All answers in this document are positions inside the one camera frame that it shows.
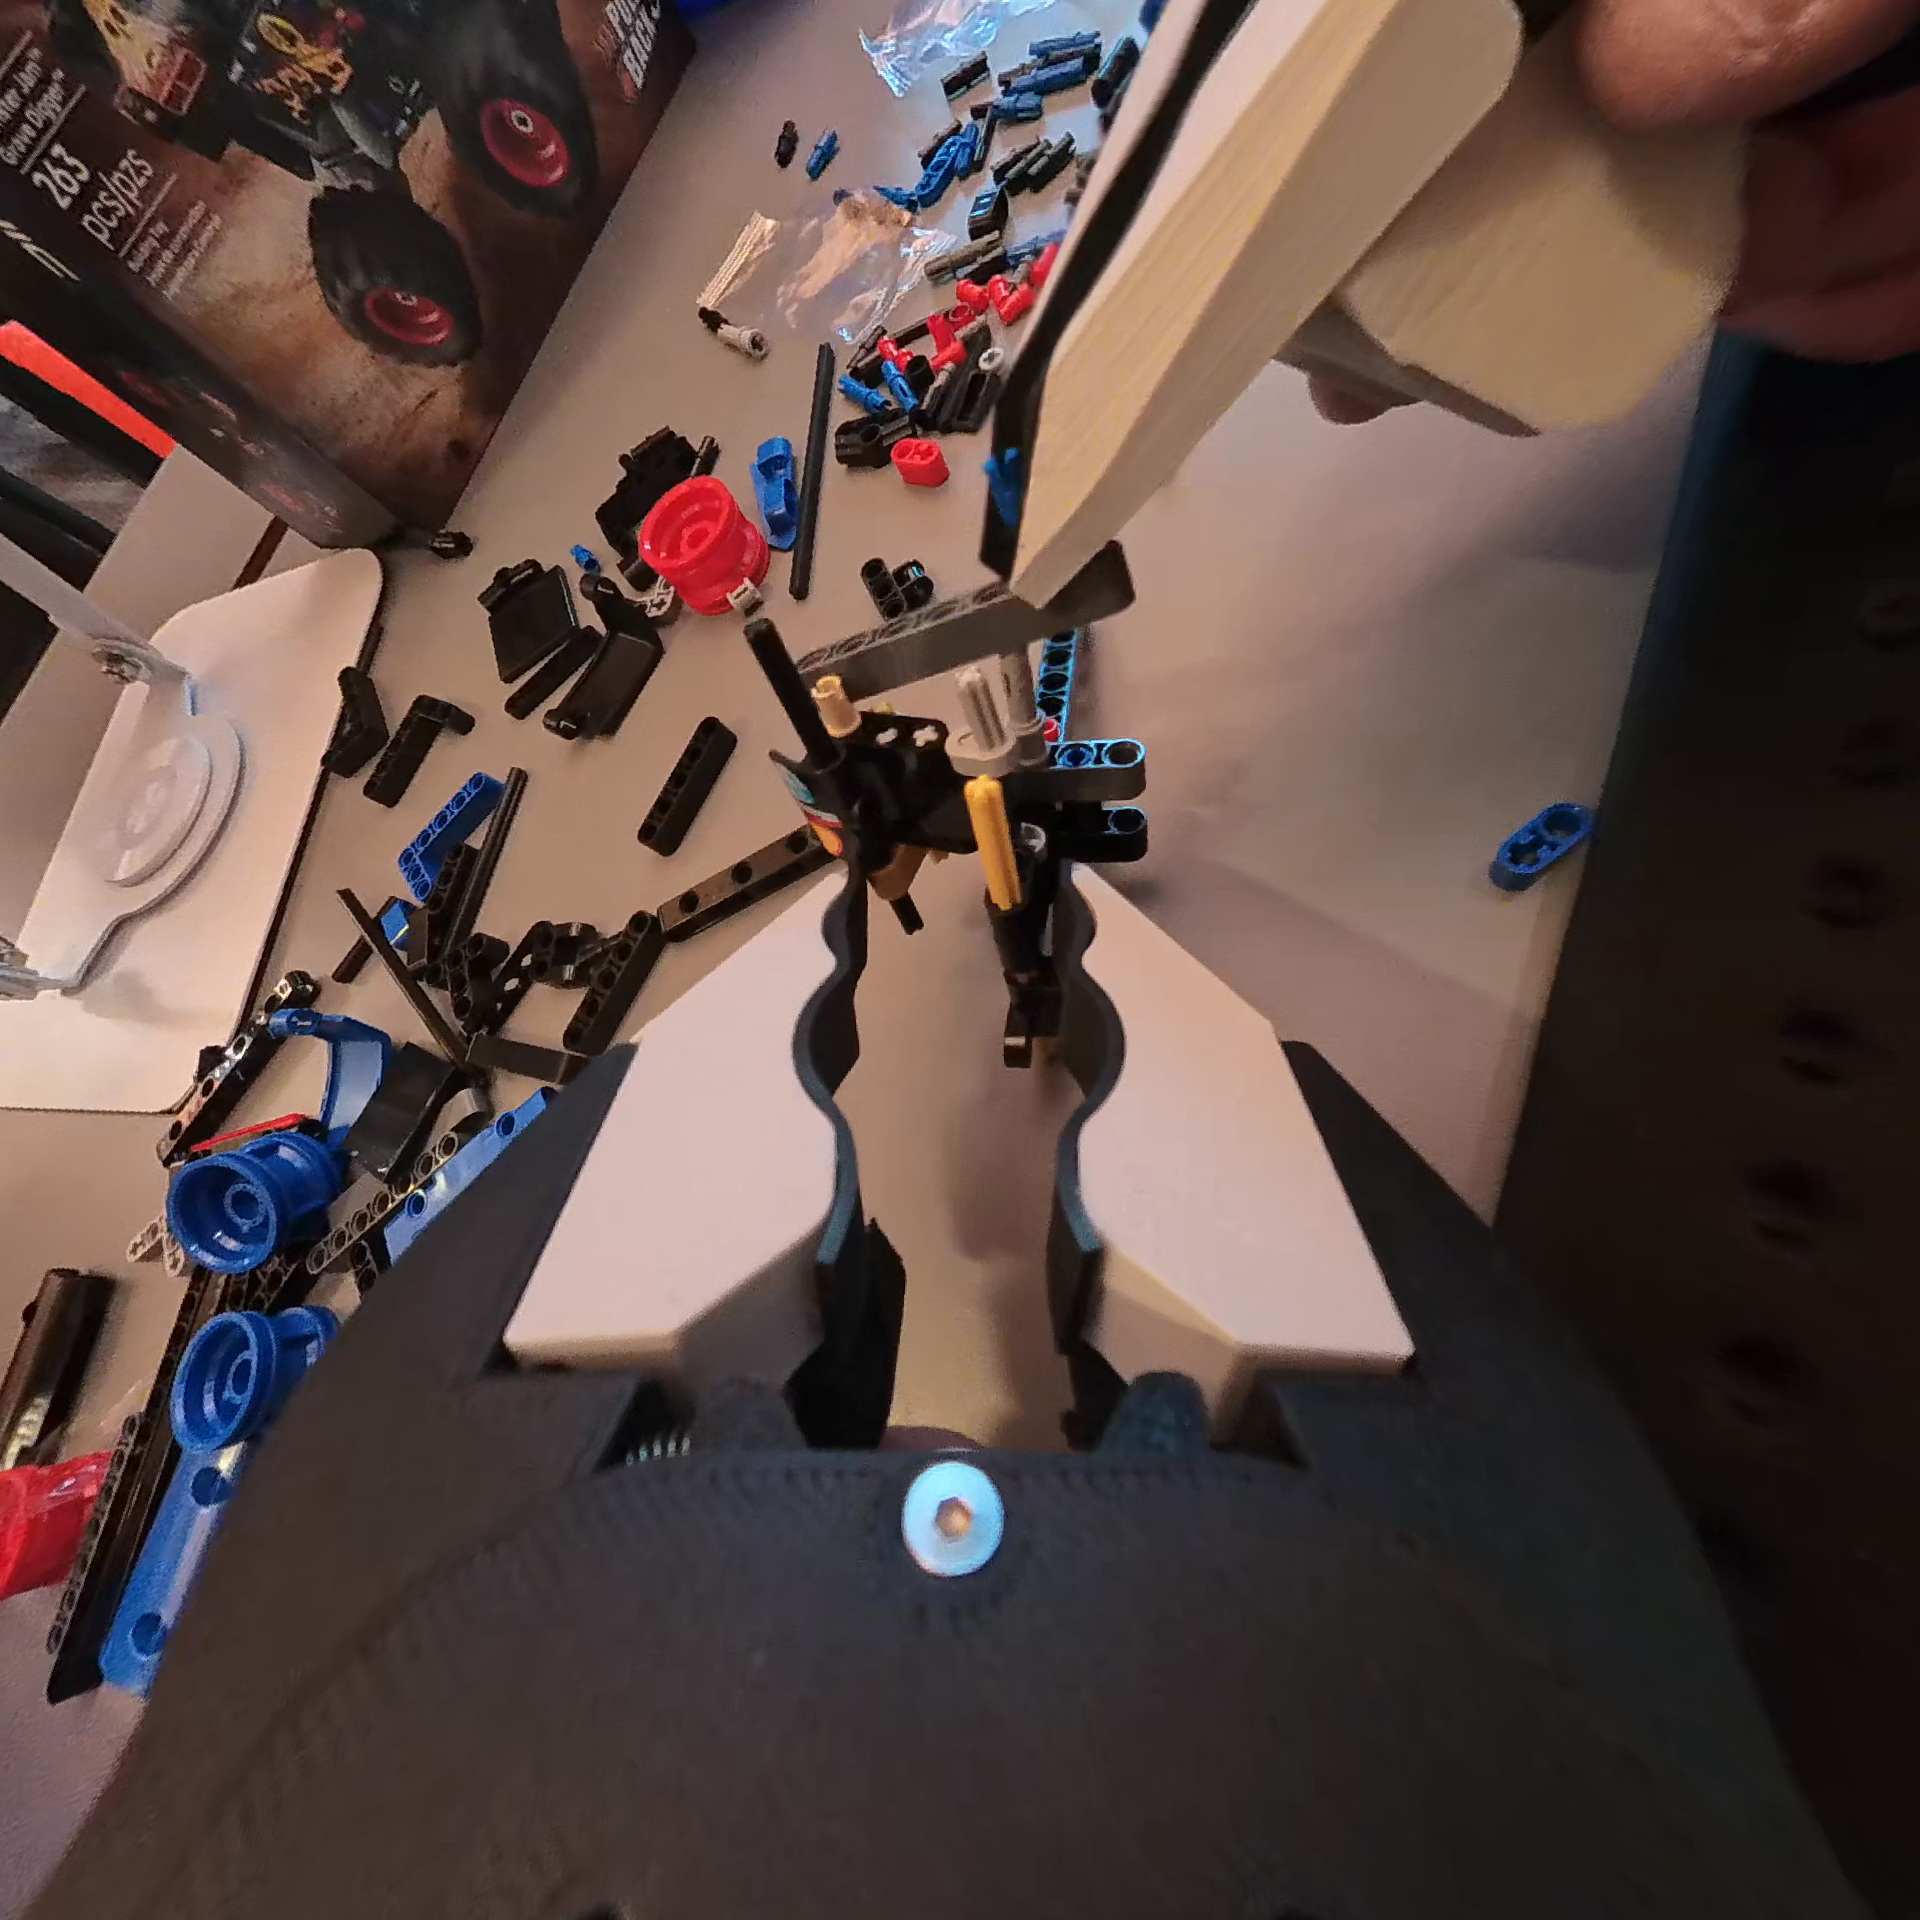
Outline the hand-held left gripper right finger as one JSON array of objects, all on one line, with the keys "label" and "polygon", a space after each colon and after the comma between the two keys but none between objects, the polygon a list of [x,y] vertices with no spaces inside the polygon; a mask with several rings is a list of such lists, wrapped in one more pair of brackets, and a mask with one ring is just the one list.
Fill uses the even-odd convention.
[{"label": "hand-held left gripper right finger", "polygon": [[1092,869],[1055,894],[1060,1067],[1048,1317],[1067,1444],[1179,1372],[1228,1444],[1265,1372],[1415,1366],[1403,1307],[1279,1026]]}]

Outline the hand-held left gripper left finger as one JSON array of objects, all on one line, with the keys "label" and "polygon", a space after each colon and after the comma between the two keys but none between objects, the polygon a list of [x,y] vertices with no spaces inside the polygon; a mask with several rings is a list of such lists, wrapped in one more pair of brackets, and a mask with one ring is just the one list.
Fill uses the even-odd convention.
[{"label": "hand-held left gripper left finger", "polygon": [[909,1263],[861,1205],[848,1114],[866,879],[821,872],[689,985],[617,1097],[510,1317],[523,1366],[788,1399],[805,1444],[866,1451],[895,1399]]}]

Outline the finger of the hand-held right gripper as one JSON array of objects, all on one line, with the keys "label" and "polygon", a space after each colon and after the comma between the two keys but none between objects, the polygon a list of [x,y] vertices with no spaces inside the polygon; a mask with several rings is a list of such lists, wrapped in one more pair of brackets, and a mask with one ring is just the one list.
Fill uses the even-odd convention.
[{"label": "finger of the hand-held right gripper", "polygon": [[1489,117],[1521,8],[1166,8],[995,424],[982,561],[1055,600]]}]

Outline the toy brick assembly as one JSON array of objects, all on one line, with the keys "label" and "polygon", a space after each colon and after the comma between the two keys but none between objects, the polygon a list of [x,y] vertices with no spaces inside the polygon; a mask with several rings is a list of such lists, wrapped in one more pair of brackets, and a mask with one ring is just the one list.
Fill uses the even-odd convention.
[{"label": "toy brick assembly", "polygon": [[773,755],[811,835],[918,925],[912,872],[927,858],[982,869],[982,913],[1005,978],[999,1063],[1028,1067],[1060,1040],[1055,894],[1067,869],[1151,858],[1151,747],[1130,733],[1067,733],[1088,627],[1038,656],[958,661],[958,733],[947,720],[861,711],[841,680],[788,661],[782,627],[743,627],[805,755]]}]

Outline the grey desk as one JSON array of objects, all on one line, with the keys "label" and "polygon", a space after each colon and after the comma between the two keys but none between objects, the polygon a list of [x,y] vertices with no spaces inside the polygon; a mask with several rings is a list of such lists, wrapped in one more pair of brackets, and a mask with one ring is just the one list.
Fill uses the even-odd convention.
[{"label": "grey desk", "polygon": [[[383,711],[452,696],[425,796],[363,783],[320,820],[271,925],[271,978],[331,978],[349,947],[335,889],[388,894],[406,828],[472,772],[523,768],[523,820],[495,872],[495,925],[627,922],[668,879],[773,842],[798,747],[743,618],[679,618],[617,744],[519,724],[475,585],[503,561],[571,561],[617,452],[648,430],[717,435],[728,481],[755,435],[811,413],[811,335],[762,366],[707,346],[696,292],[747,207],[798,221],[805,167],[782,117],[841,133],[821,188],[909,177],[947,125],[937,84],[895,101],[861,51],[890,8],[717,8],[696,60],[523,373],[472,497],[472,561],[399,555],[383,600]],[[1151,744],[1151,858],[1116,872],[1279,1040],[1310,1040],[1476,1213],[1496,1205],[1529,1040],[1574,872],[1521,894],[1486,879],[1535,802],[1590,802],[1697,424],[1697,356],[1619,430],[1486,435],[1448,413],[1325,430],[1304,373],[1265,366],[1240,405],[1130,512],[1140,600],[1092,628],[1088,733]],[[638,811],[699,720],[737,755],[668,858]],[[861,1067],[841,1114],[861,1182],[909,1253],[895,1417],[1017,1451],[1060,1444],[1067,1372],[1048,1332],[1048,1145],[1060,1067],[999,1067],[999,959],[975,869],[912,879],[918,933],[872,913]]]}]

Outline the person's right hand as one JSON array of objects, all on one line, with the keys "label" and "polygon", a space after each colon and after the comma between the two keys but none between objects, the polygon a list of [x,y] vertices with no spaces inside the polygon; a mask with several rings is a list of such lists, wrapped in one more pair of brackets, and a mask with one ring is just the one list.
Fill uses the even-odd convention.
[{"label": "person's right hand", "polygon": [[1916,0],[1590,0],[1574,71],[1622,133],[1751,133],[1751,230],[1727,326],[1884,366],[1920,351],[1920,101],[1806,117],[1916,32]]}]

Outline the blue flat toy panel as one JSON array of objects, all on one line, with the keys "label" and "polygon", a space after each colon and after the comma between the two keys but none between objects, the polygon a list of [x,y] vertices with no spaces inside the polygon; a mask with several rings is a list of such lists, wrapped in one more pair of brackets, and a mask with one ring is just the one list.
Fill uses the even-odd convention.
[{"label": "blue flat toy panel", "polygon": [[519,1097],[458,1145],[436,1145],[433,1181],[406,1182],[406,1205],[383,1221],[383,1275],[558,1106],[558,1090]]}]

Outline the clear plastic bag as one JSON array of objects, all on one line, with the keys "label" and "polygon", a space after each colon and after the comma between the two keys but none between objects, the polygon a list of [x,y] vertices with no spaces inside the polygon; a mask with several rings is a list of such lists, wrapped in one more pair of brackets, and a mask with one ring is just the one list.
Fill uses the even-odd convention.
[{"label": "clear plastic bag", "polygon": [[699,282],[696,323],[747,356],[762,356],[782,326],[861,346],[866,326],[909,323],[951,251],[958,230],[918,227],[872,188],[798,221],[755,207]]},{"label": "clear plastic bag", "polygon": [[1048,0],[895,0],[890,26],[861,32],[872,76],[909,101],[927,71],[995,51],[1017,16]]}]

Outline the blue curved toy panel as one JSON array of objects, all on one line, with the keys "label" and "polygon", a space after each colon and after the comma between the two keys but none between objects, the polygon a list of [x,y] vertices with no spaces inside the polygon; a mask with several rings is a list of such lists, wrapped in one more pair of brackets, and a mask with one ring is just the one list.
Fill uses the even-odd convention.
[{"label": "blue curved toy panel", "polygon": [[281,1005],[264,1012],[271,1040],[320,1040],[331,1048],[331,1090],[320,1090],[320,1128],[331,1145],[349,1141],[349,1123],[367,1114],[367,1097],[388,1078],[388,1026],[349,1021],[349,1012],[320,1012],[320,1005]]}]

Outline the pile of small toy pieces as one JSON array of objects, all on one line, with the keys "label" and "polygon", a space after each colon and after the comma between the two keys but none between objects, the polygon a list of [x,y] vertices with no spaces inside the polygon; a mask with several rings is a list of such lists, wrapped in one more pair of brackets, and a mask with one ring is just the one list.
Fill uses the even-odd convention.
[{"label": "pile of small toy pieces", "polygon": [[1140,8],[1130,32],[1048,32],[1017,60],[968,51],[947,71],[947,133],[909,188],[872,188],[909,241],[927,230],[912,267],[927,311],[895,323],[895,294],[883,294],[848,326],[837,373],[848,405],[837,424],[841,468],[895,468],[895,481],[937,492],[951,477],[937,447],[995,424],[1156,26],[1166,8]]}]

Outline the black short toy beam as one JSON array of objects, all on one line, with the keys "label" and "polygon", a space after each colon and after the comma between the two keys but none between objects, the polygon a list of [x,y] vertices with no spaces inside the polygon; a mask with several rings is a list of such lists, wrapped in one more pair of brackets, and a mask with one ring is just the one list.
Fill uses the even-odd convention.
[{"label": "black short toy beam", "polygon": [[728,755],[737,755],[737,724],[699,720],[689,733],[679,768],[667,772],[652,802],[638,811],[638,852],[668,858],[689,842],[689,828],[699,820]]}]

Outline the blue toy wheel hub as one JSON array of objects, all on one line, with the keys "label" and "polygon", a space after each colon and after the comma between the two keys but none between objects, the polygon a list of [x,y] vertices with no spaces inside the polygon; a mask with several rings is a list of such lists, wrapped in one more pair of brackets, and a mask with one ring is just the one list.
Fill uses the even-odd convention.
[{"label": "blue toy wheel hub", "polygon": [[335,1307],[309,1300],[201,1317],[167,1399],[179,1451],[258,1444],[331,1340]]},{"label": "blue toy wheel hub", "polygon": [[340,1197],[340,1145],[302,1128],[264,1128],[230,1153],[193,1153],[168,1171],[167,1235],[201,1275],[258,1275],[302,1238],[320,1238]]}]

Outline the blue toy connector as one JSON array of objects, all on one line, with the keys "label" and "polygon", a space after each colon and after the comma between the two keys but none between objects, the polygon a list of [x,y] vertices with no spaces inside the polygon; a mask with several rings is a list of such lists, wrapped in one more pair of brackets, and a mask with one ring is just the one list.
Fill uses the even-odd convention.
[{"label": "blue toy connector", "polygon": [[1590,842],[1590,802],[1542,802],[1489,852],[1489,889],[1521,894],[1581,842]]}]

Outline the long black toy axle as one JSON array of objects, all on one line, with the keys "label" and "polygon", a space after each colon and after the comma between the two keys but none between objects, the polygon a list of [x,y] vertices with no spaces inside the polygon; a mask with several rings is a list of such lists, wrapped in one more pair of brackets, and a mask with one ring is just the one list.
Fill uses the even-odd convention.
[{"label": "long black toy axle", "polygon": [[821,346],[821,356],[811,356],[811,430],[805,430],[805,481],[798,481],[788,600],[811,600],[821,492],[826,492],[826,405],[837,405],[837,346]]}]

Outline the black hinged toy panel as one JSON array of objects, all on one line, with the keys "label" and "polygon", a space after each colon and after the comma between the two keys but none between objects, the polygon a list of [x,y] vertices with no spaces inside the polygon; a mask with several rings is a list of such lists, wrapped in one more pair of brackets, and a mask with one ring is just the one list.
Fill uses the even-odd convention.
[{"label": "black hinged toy panel", "polygon": [[617,733],[667,661],[652,618],[617,579],[587,579],[587,600],[600,618],[600,644],[592,644],[587,680],[542,720],[564,744]]},{"label": "black hinged toy panel", "polygon": [[545,656],[564,656],[587,628],[564,561],[495,569],[475,608],[495,618],[503,687],[528,680]]}]

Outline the black angled toy beam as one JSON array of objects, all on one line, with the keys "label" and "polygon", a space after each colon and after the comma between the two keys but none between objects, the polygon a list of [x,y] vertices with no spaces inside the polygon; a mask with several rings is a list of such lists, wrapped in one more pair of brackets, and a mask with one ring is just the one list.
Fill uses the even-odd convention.
[{"label": "black angled toy beam", "polygon": [[340,661],[335,687],[340,687],[340,711],[335,711],[335,733],[320,747],[320,772],[349,783],[388,747],[388,720],[383,720],[383,696],[363,661]]},{"label": "black angled toy beam", "polygon": [[443,696],[415,696],[406,720],[399,720],[399,733],[383,744],[383,755],[367,772],[367,802],[388,811],[425,783],[425,768],[433,768],[433,747],[443,733],[475,733],[475,720],[458,700],[443,700]]}]

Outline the black thin toy beam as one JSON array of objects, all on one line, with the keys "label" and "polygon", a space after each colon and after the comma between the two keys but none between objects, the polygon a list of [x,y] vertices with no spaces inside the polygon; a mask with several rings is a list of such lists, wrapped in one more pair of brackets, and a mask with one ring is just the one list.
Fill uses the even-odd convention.
[{"label": "black thin toy beam", "polygon": [[571,641],[510,696],[510,720],[545,711],[592,656],[600,656],[600,628],[571,628]]}]

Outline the red toy wheel hub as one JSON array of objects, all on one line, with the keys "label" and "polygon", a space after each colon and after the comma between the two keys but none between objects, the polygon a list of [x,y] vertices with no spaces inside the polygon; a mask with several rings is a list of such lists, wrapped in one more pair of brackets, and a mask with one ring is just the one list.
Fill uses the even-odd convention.
[{"label": "red toy wheel hub", "polygon": [[728,618],[728,608],[755,608],[773,542],[747,525],[747,509],[717,481],[717,477],[689,477],[668,481],[648,512],[638,512],[638,561],[696,608],[696,618]]},{"label": "red toy wheel hub", "polygon": [[0,1599],[46,1594],[69,1575],[103,1486],[113,1486],[113,1451],[0,1477]]}]

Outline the blue long toy panel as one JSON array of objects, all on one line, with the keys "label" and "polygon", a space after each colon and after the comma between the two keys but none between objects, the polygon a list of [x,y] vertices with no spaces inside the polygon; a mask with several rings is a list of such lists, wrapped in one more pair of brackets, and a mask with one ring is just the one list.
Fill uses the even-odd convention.
[{"label": "blue long toy panel", "polygon": [[167,1641],[179,1632],[179,1606],[187,1606],[193,1570],[230,1518],[238,1486],[247,1477],[247,1451],[258,1451],[258,1438],[215,1444],[215,1451],[179,1451],[179,1467],[157,1496],[148,1541],[142,1541],[124,1599],[113,1616],[103,1684],[157,1695]]}]

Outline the black curved toy panel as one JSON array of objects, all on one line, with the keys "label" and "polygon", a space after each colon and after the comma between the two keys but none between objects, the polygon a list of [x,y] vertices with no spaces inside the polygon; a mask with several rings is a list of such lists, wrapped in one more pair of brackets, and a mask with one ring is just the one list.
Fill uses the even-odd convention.
[{"label": "black curved toy panel", "polygon": [[115,1282],[55,1263],[26,1300],[26,1332],[0,1384],[0,1467],[46,1467],[84,1388]]}]

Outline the white book stand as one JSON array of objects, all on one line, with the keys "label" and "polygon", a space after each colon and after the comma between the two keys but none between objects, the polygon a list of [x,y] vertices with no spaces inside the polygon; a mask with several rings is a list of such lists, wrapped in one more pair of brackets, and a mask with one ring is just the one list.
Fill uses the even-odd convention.
[{"label": "white book stand", "polygon": [[0,1106],[167,1114],[258,998],[383,555],[335,542],[157,641],[69,608],[115,700],[5,913]]}]

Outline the black building toy box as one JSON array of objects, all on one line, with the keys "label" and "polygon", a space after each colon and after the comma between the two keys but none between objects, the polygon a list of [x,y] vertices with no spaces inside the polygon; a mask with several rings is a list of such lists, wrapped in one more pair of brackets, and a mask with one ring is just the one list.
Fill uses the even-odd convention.
[{"label": "black building toy box", "polygon": [[689,60],[667,0],[5,0],[5,323],[309,542],[443,529]]}]

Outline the black toy bracket frame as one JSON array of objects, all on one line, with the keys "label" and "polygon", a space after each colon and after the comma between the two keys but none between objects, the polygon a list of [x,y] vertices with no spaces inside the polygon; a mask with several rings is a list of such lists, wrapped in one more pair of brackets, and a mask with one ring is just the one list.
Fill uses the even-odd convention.
[{"label": "black toy bracket frame", "polygon": [[632,452],[617,452],[617,492],[592,509],[600,538],[617,542],[617,561],[638,555],[638,525],[648,509],[717,468],[717,435],[679,435],[679,430],[648,430]]}]

